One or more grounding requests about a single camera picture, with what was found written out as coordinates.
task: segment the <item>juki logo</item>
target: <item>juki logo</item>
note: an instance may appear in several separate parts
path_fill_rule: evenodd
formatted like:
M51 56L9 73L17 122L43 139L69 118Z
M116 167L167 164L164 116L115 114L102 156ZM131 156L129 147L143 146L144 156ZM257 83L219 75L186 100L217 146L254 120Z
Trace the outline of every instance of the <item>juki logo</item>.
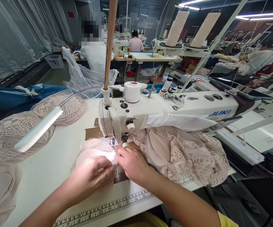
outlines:
M209 116L217 116L217 115L226 115L229 114L232 110L222 110L222 111L216 111Z

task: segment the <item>yellow sleeve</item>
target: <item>yellow sleeve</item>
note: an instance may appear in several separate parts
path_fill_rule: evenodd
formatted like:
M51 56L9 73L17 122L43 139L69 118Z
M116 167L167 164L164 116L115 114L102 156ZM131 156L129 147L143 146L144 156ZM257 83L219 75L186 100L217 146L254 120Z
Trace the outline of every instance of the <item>yellow sleeve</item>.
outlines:
M218 212L221 227L238 227L238 224L233 222L230 218Z

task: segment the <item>blue bag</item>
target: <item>blue bag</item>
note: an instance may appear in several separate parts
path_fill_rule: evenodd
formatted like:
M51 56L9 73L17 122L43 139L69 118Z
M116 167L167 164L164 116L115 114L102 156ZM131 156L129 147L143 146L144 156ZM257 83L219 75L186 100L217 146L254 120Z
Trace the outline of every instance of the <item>blue bag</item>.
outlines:
M0 110L11 111L12 114L29 111L42 99L65 89L67 87L49 84L31 85L28 89L0 87Z

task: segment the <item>measuring tape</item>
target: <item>measuring tape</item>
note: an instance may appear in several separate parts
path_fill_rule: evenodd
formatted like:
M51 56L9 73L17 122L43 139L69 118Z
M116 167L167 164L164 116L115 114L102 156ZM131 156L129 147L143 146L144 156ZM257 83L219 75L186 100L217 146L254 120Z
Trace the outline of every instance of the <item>measuring tape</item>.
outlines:
M179 184L186 187L188 184L194 183L191 176L179 178ZM55 227L80 227L92 222L96 222L107 216L116 214L117 212L131 208L145 201L155 199L155 196L148 190L143 189L124 197L120 197L102 205L92 207L87 210L66 216L56 220Z

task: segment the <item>paper label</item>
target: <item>paper label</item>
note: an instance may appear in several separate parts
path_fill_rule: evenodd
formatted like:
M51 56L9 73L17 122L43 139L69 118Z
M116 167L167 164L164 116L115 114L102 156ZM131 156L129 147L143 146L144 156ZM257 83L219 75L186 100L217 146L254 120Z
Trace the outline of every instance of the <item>paper label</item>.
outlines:
M173 115L164 116L163 114L149 115L144 128L158 126L175 126L187 131L201 130L216 124L215 121L206 119L209 115Z

